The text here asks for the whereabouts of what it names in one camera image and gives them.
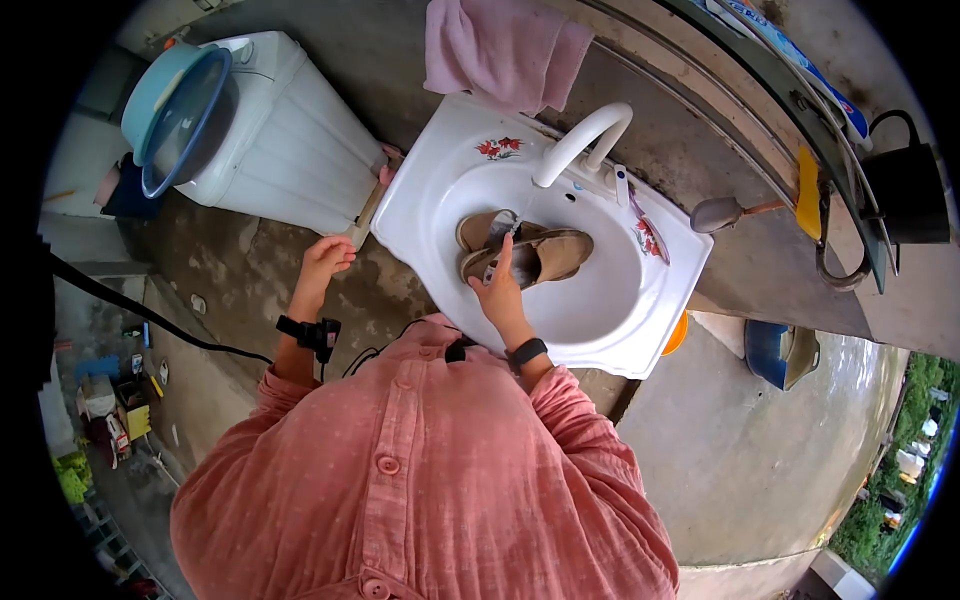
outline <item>hand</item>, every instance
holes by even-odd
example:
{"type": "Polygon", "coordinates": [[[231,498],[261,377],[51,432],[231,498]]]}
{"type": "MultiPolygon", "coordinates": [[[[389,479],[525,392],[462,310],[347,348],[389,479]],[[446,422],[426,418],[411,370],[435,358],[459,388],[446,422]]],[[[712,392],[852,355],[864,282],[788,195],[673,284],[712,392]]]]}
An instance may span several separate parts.
{"type": "Polygon", "coordinates": [[[484,316],[496,327],[510,352],[527,340],[537,337],[523,314],[520,286],[510,271],[513,259],[514,236],[507,233],[503,237],[500,260],[493,271],[490,285],[484,285],[480,279],[473,276],[467,280],[480,300],[484,316]]]}
{"type": "Polygon", "coordinates": [[[300,278],[290,300],[288,316],[298,322],[313,322],[324,305],[326,288],[334,273],[349,268],[356,255],[350,238],[330,235],[307,249],[300,266],[300,278]]]}

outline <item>orange bowl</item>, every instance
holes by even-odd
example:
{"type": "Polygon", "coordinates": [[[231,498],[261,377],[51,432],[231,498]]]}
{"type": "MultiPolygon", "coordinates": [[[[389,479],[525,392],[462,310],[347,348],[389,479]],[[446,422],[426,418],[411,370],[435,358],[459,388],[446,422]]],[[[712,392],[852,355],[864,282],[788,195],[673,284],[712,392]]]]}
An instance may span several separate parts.
{"type": "Polygon", "coordinates": [[[670,339],[666,341],[666,348],[663,349],[663,352],[660,353],[660,356],[666,356],[680,347],[680,344],[682,344],[686,338],[686,326],[687,316],[686,311],[684,311],[684,313],[680,316],[680,320],[677,322],[677,326],[673,328],[673,333],[670,334],[670,339]]]}

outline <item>faucet handle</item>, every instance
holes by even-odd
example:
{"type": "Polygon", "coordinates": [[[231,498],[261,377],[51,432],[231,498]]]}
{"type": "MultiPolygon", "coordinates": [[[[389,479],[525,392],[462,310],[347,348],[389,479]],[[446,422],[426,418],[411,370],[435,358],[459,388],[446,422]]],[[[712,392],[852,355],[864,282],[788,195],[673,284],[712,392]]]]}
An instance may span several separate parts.
{"type": "Polygon", "coordinates": [[[620,205],[628,204],[630,201],[630,188],[627,185],[627,168],[622,164],[614,164],[613,170],[607,174],[607,185],[616,190],[616,203],[620,205]]]}

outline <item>shirt sleeve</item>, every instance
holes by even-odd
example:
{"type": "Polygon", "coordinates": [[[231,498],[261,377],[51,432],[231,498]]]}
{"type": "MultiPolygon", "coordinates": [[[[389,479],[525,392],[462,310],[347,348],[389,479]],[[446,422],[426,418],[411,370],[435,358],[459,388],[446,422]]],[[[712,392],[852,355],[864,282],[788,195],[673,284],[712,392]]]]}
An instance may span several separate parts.
{"type": "Polygon", "coordinates": [[[596,501],[595,510],[584,510],[589,513],[582,515],[585,527],[603,528],[604,535],[597,538],[619,538],[613,540],[615,545],[626,542],[646,557],[648,566],[643,570],[651,591],[669,595],[672,588],[676,594],[677,560],[666,529],[643,492],[633,449],[620,441],[609,419],[597,414],[566,367],[544,375],[530,399],[543,425],[583,478],[567,482],[571,493],[578,496],[583,488],[596,501]]]}
{"type": "Polygon", "coordinates": [[[170,539],[191,586],[206,581],[204,553],[223,525],[234,495],[233,485],[222,484],[241,481],[260,436],[312,391],[277,377],[273,367],[267,369],[257,386],[256,408],[224,433],[177,491],[170,511],[170,539]]]}

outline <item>shoe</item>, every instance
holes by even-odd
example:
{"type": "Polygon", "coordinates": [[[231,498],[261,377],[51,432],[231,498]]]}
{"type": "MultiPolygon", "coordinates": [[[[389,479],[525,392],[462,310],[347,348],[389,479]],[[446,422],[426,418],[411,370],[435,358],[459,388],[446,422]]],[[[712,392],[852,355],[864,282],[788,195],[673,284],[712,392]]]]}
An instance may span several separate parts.
{"type": "MultiPolygon", "coordinates": [[[[510,208],[491,212],[482,212],[460,220],[454,235],[457,244],[467,252],[477,252],[485,248],[498,252],[503,244],[503,236],[513,228],[517,216],[510,208]]],[[[531,240],[541,236],[547,228],[529,221],[521,221],[516,229],[514,241],[531,240]]]]}
{"type": "MultiPolygon", "coordinates": [[[[521,290],[545,281],[572,277],[593,252],[593,238],[578,229],[550,229],[541,237],[514,244],[511,271],[521,290]]],[[[472,252],[460,261],[460,279],[471,276],[490,283],[500,251],[472,252]]]]}

